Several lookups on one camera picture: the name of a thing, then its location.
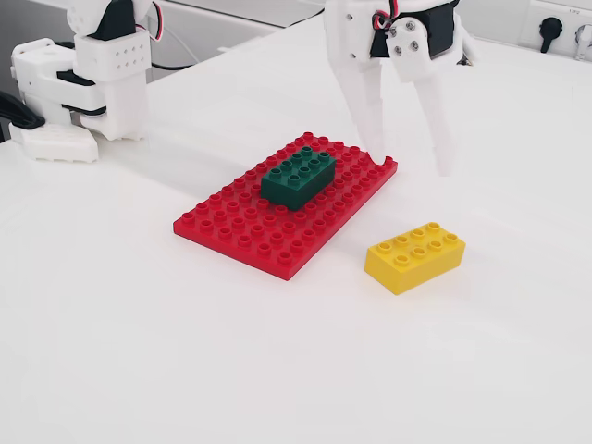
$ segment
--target white table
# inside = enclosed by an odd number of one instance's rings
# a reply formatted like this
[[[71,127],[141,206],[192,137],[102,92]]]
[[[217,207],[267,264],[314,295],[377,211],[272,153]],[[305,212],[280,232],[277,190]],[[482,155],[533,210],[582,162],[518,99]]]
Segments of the white table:
[[[319,18],[152,84],[96,165],[1,145],[0,442],[590,442],[592,67],[480,45],[458,174],[391,77],[400,172],[290,282],[172,223],[306,130],[358,142]],[[395,297],[366,249],[430,220],[463,265]]]

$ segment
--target red baseplate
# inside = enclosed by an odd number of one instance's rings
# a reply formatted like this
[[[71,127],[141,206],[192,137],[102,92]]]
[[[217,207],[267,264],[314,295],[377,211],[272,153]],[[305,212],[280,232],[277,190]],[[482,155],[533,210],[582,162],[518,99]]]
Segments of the red baseplate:
[[[331,185],[300,211],[261,199],[261,179],[271,168],[311,146],[337,159]],[[174,224],[175,233],[278,278],[290,280],[372,195],[397,172],[387,157],[377,166],[357,146],[307,132]]]

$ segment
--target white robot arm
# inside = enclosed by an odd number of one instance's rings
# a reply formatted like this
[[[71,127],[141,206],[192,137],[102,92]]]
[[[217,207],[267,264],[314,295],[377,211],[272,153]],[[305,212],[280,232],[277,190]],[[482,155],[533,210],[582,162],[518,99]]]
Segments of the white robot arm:
[[[438,170],[451,173],[455,142],[439,74],[472,39],[454,12],[459,0],[328,0],[325,13],[329,62],[348,102],[362,142],[378,164],[385,160],[381,58],[390,58],[401,81],[412,82],[436,145]]]
[[[147,110],[145,71],[152,60],[150,35],[136,23],[151,4],[151,0],[70,0],[68,24],[76,32],[74,50],[49,39],[15,48],[12,73],[21,98],[46,121],[46,128],[40,129],[42,138],[11,128],[13,139],[30,156],[92,162],[98,150],[88,130],[108,140],[140,139]],[[73,120],[80,120],[87,130],[74,127]],[[62,143],[50,143],[48,130]]]

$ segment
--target electrical socket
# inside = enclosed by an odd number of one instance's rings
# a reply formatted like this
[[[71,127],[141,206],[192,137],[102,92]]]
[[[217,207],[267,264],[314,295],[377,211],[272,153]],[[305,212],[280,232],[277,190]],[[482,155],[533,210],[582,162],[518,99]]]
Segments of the electrical socket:
[[[553,41],[549,52],[575,58],[577,54],[575,34],[580,27],[592,25],[592,10],[531,0],[522,36],[520,37],[520,44],[540,51],[543,45],[540,24],[549,17],[559,19],[563,23],[563,32]],[[586,53],[586,60],[592,61],[592,48]]]

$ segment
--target lego brick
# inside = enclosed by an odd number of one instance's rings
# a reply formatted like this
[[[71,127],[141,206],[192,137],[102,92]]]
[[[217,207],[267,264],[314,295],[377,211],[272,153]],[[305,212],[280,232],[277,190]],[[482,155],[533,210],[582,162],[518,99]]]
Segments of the lego brick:
[[[296,212],[261,198],[262,178],[303,146],[336,159],[332,184]],[[377,166],[356,146],[348,148],[342,142],[305,133],[185,213],[174,223],[174,231],[290,280],[397,172],[397,166],[390,157]]]
[[[304,146],[263,177],[261,197],[298,211],[333,181],[335,164],[336,159],[326,151]]]
[[[431,222],[369,248],[365,270],[399,295],[459,266],[465,246]]]

